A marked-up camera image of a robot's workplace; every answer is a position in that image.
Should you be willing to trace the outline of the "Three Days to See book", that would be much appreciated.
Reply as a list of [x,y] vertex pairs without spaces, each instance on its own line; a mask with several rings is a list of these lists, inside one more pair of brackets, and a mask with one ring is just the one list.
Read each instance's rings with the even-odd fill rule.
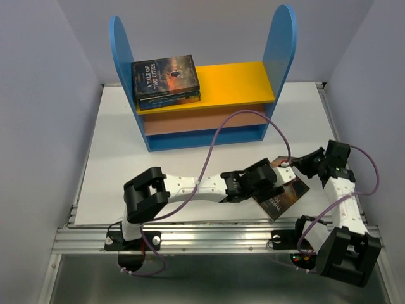
[[309,190],[310,188],[296,177],[281,186],[265,182],[253,191],[252,198],[272,221],[276,221]]

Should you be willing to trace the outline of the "Animal Farm book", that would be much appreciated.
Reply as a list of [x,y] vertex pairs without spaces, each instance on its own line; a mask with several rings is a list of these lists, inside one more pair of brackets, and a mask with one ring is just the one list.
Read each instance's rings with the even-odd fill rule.
[[178,103],[178,100],[192,99],[192,98],[197,98],[198,100],[200,100],[201,95],[190,96],[188,98],[177,98],[177,99],[152,99],[152,100],[149,100],[149,101],[146,101],[146,100],[140,101],[139,100],[139,103],[142,104],[142,105],[143,104],[148,105],[148,104],[154,104],[154,103],[169,103],[170,105],[175,105],[175,104]]

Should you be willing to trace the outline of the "A Tale of Two Cities book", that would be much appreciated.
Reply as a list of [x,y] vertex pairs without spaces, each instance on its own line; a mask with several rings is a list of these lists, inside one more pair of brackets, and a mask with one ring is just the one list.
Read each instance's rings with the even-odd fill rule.
[[132,82],[136,98],[200,90],[191,55],[133,62]]

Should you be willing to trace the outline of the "Edward Tulane book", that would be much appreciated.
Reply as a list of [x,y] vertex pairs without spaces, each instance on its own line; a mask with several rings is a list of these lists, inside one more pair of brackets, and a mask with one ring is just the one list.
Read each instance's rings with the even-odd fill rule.
[[276,159],[270,162],[271,167],[290,167],[294,157],[278,156]]

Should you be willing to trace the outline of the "Little Women book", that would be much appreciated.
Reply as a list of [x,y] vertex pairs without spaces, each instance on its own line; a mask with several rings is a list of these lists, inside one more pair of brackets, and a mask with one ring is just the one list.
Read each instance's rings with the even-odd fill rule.
[[149,101],[152,99],[177,99],[177,98],[188,98],[190,96],[197,96],[197,95],[200,95],[200,90],[189,91],[189,92],[180,92],[180,93],[176,93],[176,94],[166,94],[166,95],[162,95],[162,96],[141,97],[141,98],[138,98],[138,100]]

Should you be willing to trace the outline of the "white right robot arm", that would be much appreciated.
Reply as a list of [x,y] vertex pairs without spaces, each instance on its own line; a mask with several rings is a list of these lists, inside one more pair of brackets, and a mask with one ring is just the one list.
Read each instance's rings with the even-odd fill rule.
[[329,206],[317,217],[297,219],[291,240],[300,253],[315,256],[317,274],[363,287],[381,252],[377,237],[370,235],[361,218],[356,197],[356,178],[347,161],[353,146],[330,140],[293,165],[308,178],[318,176]]

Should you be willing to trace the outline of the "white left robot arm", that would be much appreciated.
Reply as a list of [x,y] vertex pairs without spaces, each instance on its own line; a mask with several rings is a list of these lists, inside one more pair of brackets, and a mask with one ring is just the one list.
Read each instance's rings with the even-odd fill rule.
[[151,167],[124,184],[125,215],[119,242],[128,250],[140,245],[142,224],[154,220],[168,204],[189,201],[258,203],[284,193],[284,185],[295,178],[290,167],[272,167],[267,158],[244,170],[208,177],[181,177]]

